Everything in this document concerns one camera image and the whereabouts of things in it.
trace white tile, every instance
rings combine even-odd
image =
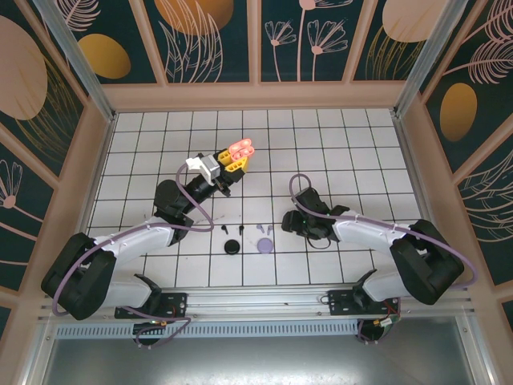
[[[362,200],[363,215],[366,217],[382,221],[392,221],[394,219],[386,194],[360,195],[360,199]]]
[[[269,128],[292,128],[292,110],[268,110]]]
[[[190,131],[166,132],[164,151],[189,151]]]
[[[273,181],[273,196],[274,197],[289,197],[289,181],[297,172],[271,172]],[[299,192],[299,182],[293,182],[293,191]]]
[[[90,227],[87,236],[91,238],[109,236],[119,232],[119,227]]]
[[[160,164],[161,174],[174,174],[178,171],[178,168],[185,163],[188,158],[187,152],[163,152],[162,162]]]
[[[382,168],[406,168],[402,152],[399,147],[396,148],[377,148],[379,164]]]
[[[295,233],[287,233],[281,229],[281,224],[274,226],[274,249],[277,253],[306,251],[306,240]]]
[[[244,175],[244,197],[269,197],[271,176],[267,172],[249,172]]]
[[[242,130],[219,130],[217,132],[216,150],[220,151],[228,148],[241,139]]]
[[[91,226],[119,226],[124,201],[97,201]]]
[[[153,199],[157,175],[134,175],[130,178],[127,199]]]
[[[393,127],[372,127],[376,147],[399,147],[398,135]]]
[[[212,198],[208,198],[207,200],[201,202],[201,208],[205,210],[210,217],[212,215]],[[193,209],[189,214],[187,214],[189,218],[194,221],[195,225],[207,225],[207,218],[201,213],[198,209]]]
[[[296,128],[297,148],[319,148],[321,145],[321,133],[318,128]]]
[[[137,152],[135,154],[134,167],[131,171],[132,175],[158,174],[161,156],[161,152]]]
[[[196,111],[192,115],[193,130],[215,130],[217,128],[217,111]]]
[[[275,223],[281,223],[283,216],[296,207],[290,197],[274,197],[273,198],[273,221]]]
[[[308,261],[312,283],[342,283],[338,252],[309,253]]]
[[[353,163],[348,148],[325,148],[326,170],[352,170]]]
[[[153,200],[126,201],[122,226],[135,226],[151,218]]]
[[[125,199],[129,180],[129,176],[104,176],[99,188],[98,199]]]
[[[269,150],[255,151],[249,160],[249,172],[251,171],[269,171]]]
[[[244,128],[267,128],[267,110],[249,110],[242,112]]]
[[[328,176],[326,175],[326,171],[309,171],[305,172],[305,175],[310,178],[312,182],[312,187],[317,190],[319,195],[329,195],[328,188]],[[300,179],[301,189],[307,188],[308,183],[303,178]]]
[[[178,273],[176,287],[206,287],[208,286],[208,255],[180,256],[178,258]]]
[[[318,109],[319,124],[321,127],[344,127],[340,109]]]
[[[191,132],[191,151],[213,151],[216,149],[216,131]]]
[[[168,126],[166,130],[176,131],[185,130],[190,131],[192,126],[192,112],[169,112]]]
[[[321,128],[321,135],[324,148],[349,147],[345,128]]]
[[[262,233],[258,228],[257,225],[244,225],[244,232],[243,232],[243,238],[244,242],[242,245],[242,249],[244,253],[260,253],[257,248],[257,243],[261,238],[269,238],[273,240],[273,232],[277,231],[277,225],[273,226],[274,230],[269,235],[267,235],[267,228],[269,224],[262,223],[262,228],[264,229],[264,232]]]
[[[374,148],[351,148],[355,170],[378,170],[379,162]]]
[[[212,255],[210,286],[241,286],[242,255]]]
[[[141,132],[136,151],[162,151],[163,142],[164,132]]]
[[[373,269],[370,251],[341,251],[342,273],[344,283],[356,283]]]
[[[167,112],[144,112],[141,131],[164,131],[167,121]]]
[[[295,128],[319,127],[317,110],[293,110],[293,117]]]
[[[390,194],[389,198],[396,221],[420,218],[420,211],[418,211],[414,194]]]
[[[144,260],[146,257],[136,257],[131,261],[117,265],[115,267],[115,274],[120,276],[133,276],[134,274],[142,274],[144,271]]]
[[[255,150],[269,148],[269,134],[267,130],[244,130],[244,137],[251,139],[251,145]]]
[[[216,225],[214,227],[214,230],[212,231],[212,248],[210,253],[211,254],[226,254],[224,251],[224,244],[234,239],[235,241],[239,242],[240,244],[240,252],[242,253],[242,237],[245,239],[246,231],[251,226],[245,226],[244,230],[242,232],[242,236],[239,235],[239,225],[226,225],[226,229],[228,231],[228,234],[221,229],[221,225]]]
[[[296,150],[271,150],[271,169],[273,171],[297,171]]]
[[[360,194],[386,193],[382,172],[379,170],[355,171]]]
[[[243,256],[244,286],[276,285],[274,254]]]
[[[388,193],[412,193],[410,176],[406,170],[383,170]]]
[[[116,132],[109,152],[134,152],[138,137],[138,132]]]
[[[346,127],[369,127],[366,110],[360,108],[343,109],[344,124]]]
[[[178,253],[182,255],[202,255],[210,254],[210,238],[211,232],[198,232],[189,231],[187,236],[180,241]]]
[[[131,166],[134,164],[135,154],[132,152],[122,154],[109,154],[105,175],[130,175]]]
[[[242,199],[234,197],[214,198],[213,218],[216,225],[242,223]]]
[[[244,198],[244,223],[269,223],[273,221],[271,198]]]
[[[374,147],[374,141],[370,128],[368,127],[347,127],[347,139],[350,147]]]
[[[296,141],[294,140],[294,130],[292,128],[269,130],[269,147],[296,148]]]
[[[359,195],[332,195],[331,204],[333,207],[336,205],[345,206],[357,213],[362,213]]]
[[[299,171],[325,170],[324,154],[320,148],[297,150],[297,161],[299,162]]]
[[[174,245],[163,247],[162,249],[153,249],[148,250],[147,255],[148,256],[163,256],[168,257],[170,255],[178,255],[178,246],[180,243],[175,243]]]
[[[138,132],[141,129],[142,113],[123,113],[119,114],[115,125],[116,132],[133,131]]]
[[[353,171],[328,171],[328,181],[332,194],[358,194]]]
[[[147,257],[144,275],[160,287],[175,287],[178,257]]]
[[[390,110],[386,108],[368,108],[369,123],[375,127],[393,126]]]
[[[242,128],[242,111],[219,111],[217,129]]]
[[[308,284],[306,253],[276,254],[278,285]]]

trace white grid floor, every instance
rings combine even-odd
[[[401,223],[420,218],[386,109],[120,114],[89,235],[145,221],[152,215],[160,181],[174,179],[188,157],[214,153],[243,137],[251,138],[256,149],[248,174],[232,186],[230,198],[217,193],[202,204],[216,223],[212,234],[190,232],[178,245],[136,258],[123,270],[143,273],[161,287],[259,286],[355,282],[375,266],[393,264],[360,245],[332,243],[316,250],[304,238],[281,230],[281,218],[293,209],[289,179],[298,171],[312,179],[330,207],[345,205]],[[194,176],[189,173],[187,182]],[[197,210],[191,218],[197,225],[205,223]],[[245,226],[242,237],[240,224]],[[273,253],[258,253],[256,244],[267,234],[257,224],[265,230],[274,226],[269,236]],[[227,225],[228,235],[221,225]],[[224,254],[228,239],[241,243],[240,254]]]

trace small black object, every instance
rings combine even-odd
[[[240,243],[235,239],[230,239],[224,244],[224,251],[230,255],[237,254],[240,251]]]

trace purple disc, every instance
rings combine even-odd
[[[261,252],[261,254],[269,254],[274,249],[273,241],[271,241],[269,238],[260,239],[256,244],[256,247],[258,248],[258,251]]]

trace gray floor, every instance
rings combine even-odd
[[[46,385],[472,384],[454,320],[406,319],[387,340],[354,336],[177,339],[154,351],[132,341],[58,341]]]

